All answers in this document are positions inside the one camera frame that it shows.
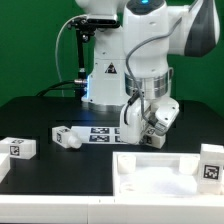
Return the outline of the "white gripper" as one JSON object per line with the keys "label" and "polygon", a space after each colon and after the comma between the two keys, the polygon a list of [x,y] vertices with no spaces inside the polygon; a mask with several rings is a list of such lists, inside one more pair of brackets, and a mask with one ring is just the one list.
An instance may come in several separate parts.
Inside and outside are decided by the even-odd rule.
{"label": "white gripper", "polygon": [[141,101],[137,99],[132,105],[126,104],[120,114],[120,139],[129,144],[142,144],[141,139],[149,129],[155,128],[149,118],[153,107],[161,105],[177,105],[176,100],[170,97],[161,97],[153,101],[144,101],[144,113],[141,113]]}

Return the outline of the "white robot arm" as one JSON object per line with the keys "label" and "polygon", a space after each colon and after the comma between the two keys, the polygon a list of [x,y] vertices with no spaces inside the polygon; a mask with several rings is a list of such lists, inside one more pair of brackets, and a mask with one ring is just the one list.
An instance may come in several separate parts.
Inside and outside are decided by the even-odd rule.
{"label": "white robot arm", "polygon": [[220,35],[215,0],[169,6],[166,0],[75,0],[85,14],[81,38],[95,37],[94,68],[82,101],[120,113],[120,138],[138,144],[152,127],[166,134],[179,113],[170,97],[169,54],[202,57]]}

